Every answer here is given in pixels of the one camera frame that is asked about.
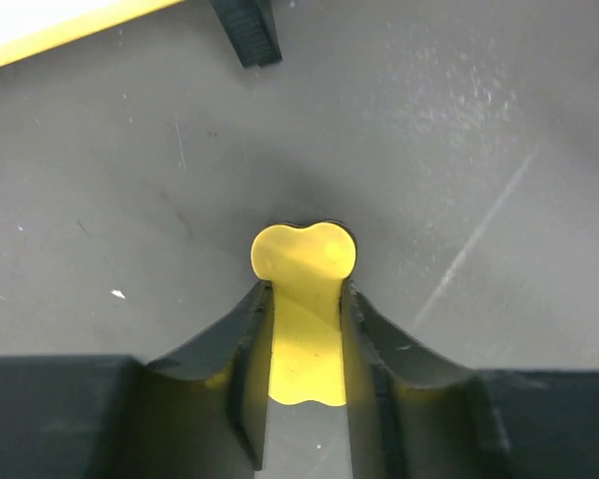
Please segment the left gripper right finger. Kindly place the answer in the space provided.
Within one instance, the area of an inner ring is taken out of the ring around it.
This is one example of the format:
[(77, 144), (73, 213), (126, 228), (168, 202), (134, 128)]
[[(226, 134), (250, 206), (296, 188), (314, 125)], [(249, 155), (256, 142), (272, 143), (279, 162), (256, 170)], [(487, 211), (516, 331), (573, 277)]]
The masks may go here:
[(340, 325), (356, 478), (599, 478), (599, 370), (472, 369), (347, 281)]

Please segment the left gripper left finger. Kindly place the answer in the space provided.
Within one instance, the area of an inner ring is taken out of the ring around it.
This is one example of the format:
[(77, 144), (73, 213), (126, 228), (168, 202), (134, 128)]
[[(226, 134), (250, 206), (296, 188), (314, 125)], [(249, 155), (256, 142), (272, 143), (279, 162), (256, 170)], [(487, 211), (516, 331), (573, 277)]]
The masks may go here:
[(251, 478), (262, 468), (273, 289), (164, 356), (0, 356), (0, 478)]

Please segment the yellow bone-shaped eraser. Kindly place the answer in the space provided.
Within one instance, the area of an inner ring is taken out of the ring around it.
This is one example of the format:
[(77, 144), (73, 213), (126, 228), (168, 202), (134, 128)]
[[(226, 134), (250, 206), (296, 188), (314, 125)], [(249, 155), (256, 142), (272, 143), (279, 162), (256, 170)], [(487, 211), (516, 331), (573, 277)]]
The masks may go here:
[(251, 263), (273, 288), (269, 397), (346, 405), (340, 298), (356, 263), (353, 236), (334, 222), (275, 224), (255, 237)]

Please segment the yellow-framed whiteboard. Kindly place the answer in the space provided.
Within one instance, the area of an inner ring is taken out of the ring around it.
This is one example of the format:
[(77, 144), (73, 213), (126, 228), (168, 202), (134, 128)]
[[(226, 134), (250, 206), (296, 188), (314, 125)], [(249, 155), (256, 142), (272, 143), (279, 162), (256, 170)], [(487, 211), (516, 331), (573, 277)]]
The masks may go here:
[(0, 67), (167, 8), (177, 2), (0, 1)]

